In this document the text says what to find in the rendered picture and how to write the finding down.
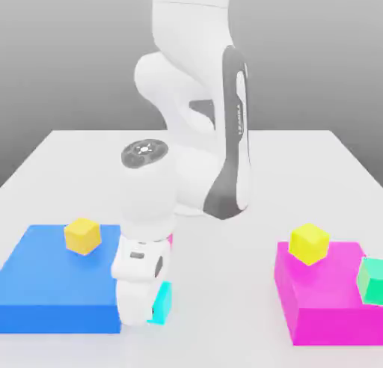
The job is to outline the small cyan cube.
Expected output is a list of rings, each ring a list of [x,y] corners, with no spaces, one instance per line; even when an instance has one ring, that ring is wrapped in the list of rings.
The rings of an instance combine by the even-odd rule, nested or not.
[[[164,281],[159,289],[152,307],[152,317],[148,323],[164,325],[172,307],[172,284]]]

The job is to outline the small yellow cube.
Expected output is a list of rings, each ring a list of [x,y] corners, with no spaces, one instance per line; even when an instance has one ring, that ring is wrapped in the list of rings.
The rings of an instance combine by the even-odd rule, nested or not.
[[[314,224],[304,224],[292,231],[289,253],[306,266],[311,266],[326,258],[329,242],[329,233]]]

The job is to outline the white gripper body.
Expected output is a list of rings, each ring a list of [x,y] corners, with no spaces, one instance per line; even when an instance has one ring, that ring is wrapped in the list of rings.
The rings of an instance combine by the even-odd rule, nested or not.
[[[127,326],[143,325],[153,318],[153,305],[163,279],[154,283],[117,280],[117,309],[121,322]]]

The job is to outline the large blue box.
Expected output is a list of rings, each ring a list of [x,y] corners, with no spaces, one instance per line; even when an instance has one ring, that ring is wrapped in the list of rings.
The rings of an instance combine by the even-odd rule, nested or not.
[[[64,225],[31,225],[0,269],[0,334],[118,334],[111,264],[120,228],[102,225],[87,256],[67,250]]]

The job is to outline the small green cube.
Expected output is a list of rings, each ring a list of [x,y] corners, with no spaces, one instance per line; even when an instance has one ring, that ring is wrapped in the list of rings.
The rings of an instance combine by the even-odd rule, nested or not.
[[[383,260],[363,257],[356,282],[364,304],[383,306]]]

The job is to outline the small orange-yellow cube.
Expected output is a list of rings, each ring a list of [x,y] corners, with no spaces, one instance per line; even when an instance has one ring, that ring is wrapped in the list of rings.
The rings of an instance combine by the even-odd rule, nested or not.
[[[87,218],[78,218],[64,227],[67,250],[86,256],[101,245],[99,223]]]

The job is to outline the large magenta box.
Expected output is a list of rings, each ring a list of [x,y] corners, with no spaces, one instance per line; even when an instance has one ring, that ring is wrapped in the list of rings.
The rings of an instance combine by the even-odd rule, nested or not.
[[[307,266],[279,242],[274,278],[295,346],[383,346],[383,306],[364,304],[357,275],[365,256],[357,242],[331,242],[325,259]]]

